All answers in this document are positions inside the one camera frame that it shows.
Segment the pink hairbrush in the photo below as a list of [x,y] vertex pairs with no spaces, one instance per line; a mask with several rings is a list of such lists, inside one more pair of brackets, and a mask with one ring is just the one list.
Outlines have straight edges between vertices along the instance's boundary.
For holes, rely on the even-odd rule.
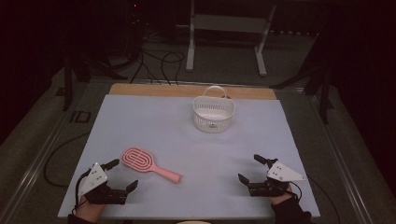
[[145,149],[131,147],[126,149],[121,155],[121,161],[124,165],[135,169],[141,173],[154,172],[173,183],[178,183],[181,175],[158,166],[153,156]]

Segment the metal floor rail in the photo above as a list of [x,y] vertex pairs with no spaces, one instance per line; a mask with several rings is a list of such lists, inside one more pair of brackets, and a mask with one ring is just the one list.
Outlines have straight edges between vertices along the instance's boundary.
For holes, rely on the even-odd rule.
[[334,165],[337,169],[338,174],[340,175],[340,179],[343,182],[347,197],[354,209],[358,221],[360,222],[360,224],[374,224],[373,219],[369,214],[368,208],[363,201],[357,182],[353,179],[352,173],[347,167],[347,163],[342,156],[340,147],[336,143],[334,134],[331,131],[330,126],[328,124],[325,124],[321,116],[319,115],[318,98],[316,96],[310,95],[307,95],[306,98],[310,106],[314,110],[316,119],[320,123],[320,126],[326,136],[326,140],[330,147],[330,153],[332,155]]
[[63,103],[51,94],[40,98],[0,146],[0,224],[65,224],[57,217],[64,190],[42,179],[72,114]]

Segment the black floor plate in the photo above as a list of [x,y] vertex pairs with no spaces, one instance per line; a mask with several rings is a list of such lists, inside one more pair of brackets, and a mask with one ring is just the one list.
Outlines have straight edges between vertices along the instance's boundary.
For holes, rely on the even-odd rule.
[[92,113],[89,111],[74,111],[69,120],[70,123],[87,123],[90,121]]

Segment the white plastic basket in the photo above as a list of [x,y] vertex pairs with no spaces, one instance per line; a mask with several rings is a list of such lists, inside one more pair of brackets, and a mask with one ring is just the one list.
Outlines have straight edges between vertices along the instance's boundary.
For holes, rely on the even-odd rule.
[[[208,96],[211,90],[220,90],[222,97]],[[221,86],[209,86],[192,101],[193,123],[204,133],[223,133],[231,124],[235,103]]]

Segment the wooden table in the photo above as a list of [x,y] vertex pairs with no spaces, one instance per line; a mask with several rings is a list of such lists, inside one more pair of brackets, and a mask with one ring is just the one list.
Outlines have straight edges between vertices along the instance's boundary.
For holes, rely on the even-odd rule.
[[[110,88],[112,95],[145,95],[164,97],[196,97],[201,95],[206,86],[197,85],[156,85],[116,83]],[[247,87],[224,87],[231,99],[276,100],[273,90]]]

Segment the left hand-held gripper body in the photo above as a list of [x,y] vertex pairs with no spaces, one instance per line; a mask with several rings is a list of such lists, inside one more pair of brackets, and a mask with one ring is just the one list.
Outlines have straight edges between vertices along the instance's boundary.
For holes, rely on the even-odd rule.
[[95,163],[83,177],[85,181],[78,190],[78,196],[84,196],[93,204],[125,204],[128,196],[126,189],[112,189],[107,185],[106,171],[102,164]]

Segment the white metal stand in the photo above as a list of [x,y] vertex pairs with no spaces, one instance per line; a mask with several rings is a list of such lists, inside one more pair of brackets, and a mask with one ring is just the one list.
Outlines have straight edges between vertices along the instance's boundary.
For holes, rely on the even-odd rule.
[[222,32],[240,32],[260,34],[261,41],[254,48],[255,58],[258,66],[259,75],[261,77],[267,76],[267,70],[263,58],[263,48],[266,38],[269,35],[270,26],[276,12],[276,5],[271,5],[269,12],[263,19],[248,18],[248,17],[234,17],[222,15],[197,14],[195,12],[195,0],[191,0],[190,10],[190,42],[187,53],[186,70],[193,71],[194,55],[195,55],[195,31],[209,30]]

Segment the black stand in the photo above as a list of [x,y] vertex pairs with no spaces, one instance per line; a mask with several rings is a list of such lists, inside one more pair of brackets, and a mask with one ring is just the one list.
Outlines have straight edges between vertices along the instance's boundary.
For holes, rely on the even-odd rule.
[[117,73],[118,70],[126,68],[131,62],[108,65],[83,52],[67,53],[64,56],[64,85],[57,90],[56,95],[64,98],[64,111],[73,103],[74,89],[73,76],[79,82],[89,82],[92,75],[90,69],[93,68],[113,79],[125,80]]
[[330,105],[329,91],[332,71],[329,62],[332,43],[333,39],[331,37],[326,35],[324,31],[320,32],[305,57],[299,72],[291,78],[270,86],[271,89],[280,90],[307,78],[308,81],[304,86],[304,94],[313,96],[320,91],[318,113],[325,124],[329,123],[327,110]]

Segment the pale blue table mat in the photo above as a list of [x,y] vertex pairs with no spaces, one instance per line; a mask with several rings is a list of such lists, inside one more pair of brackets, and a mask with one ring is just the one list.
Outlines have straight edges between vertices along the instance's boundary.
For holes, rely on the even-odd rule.
[[272,217],[268,199],[252,197],[238,179],[262,182],[267,169],[254,160],[277,158],[304,172],[283,107],[278,100],[238,100],[229,128],[203,133],[193,124],[186,97],[108,95],[105,97],[75,177],[94,163],[117,159],[130,147],[149,151],[157,165],[179,173],[178,183],[155,173],[139,173],[122,164],[108,184],[138,187],[124,205],[103,213],[114,219],[261,219]]

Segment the person's right hand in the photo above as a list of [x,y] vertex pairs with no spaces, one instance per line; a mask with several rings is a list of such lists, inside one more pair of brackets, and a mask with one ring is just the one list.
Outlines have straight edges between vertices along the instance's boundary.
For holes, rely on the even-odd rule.
[[277,204],[283,203],[286,200],[290,199],[292,197],[291,193],[292,193],[291,186],[288,186],[287,192],[284,193],[282,196],[270,197],[269,200],[272,205],[277,205]]

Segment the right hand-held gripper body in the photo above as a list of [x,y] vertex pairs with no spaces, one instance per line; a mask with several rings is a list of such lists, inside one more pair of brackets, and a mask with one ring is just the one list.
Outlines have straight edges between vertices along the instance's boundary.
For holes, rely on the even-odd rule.
[[247,189],[252,197],[280,197],[285,194],[297,197],[290,189],[290,183],[305,181],[307,177],[276,161],[268,170],[267,179],[262,183],[248,183]]

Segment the person's left hand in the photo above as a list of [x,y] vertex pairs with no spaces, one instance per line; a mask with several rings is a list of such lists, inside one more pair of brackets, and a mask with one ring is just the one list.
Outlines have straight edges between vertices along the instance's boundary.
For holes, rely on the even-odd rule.
[[104,204],[89,203],[85,198],[82,198],[76,210],[76,216],[91,223],[96,223],[105,208]]

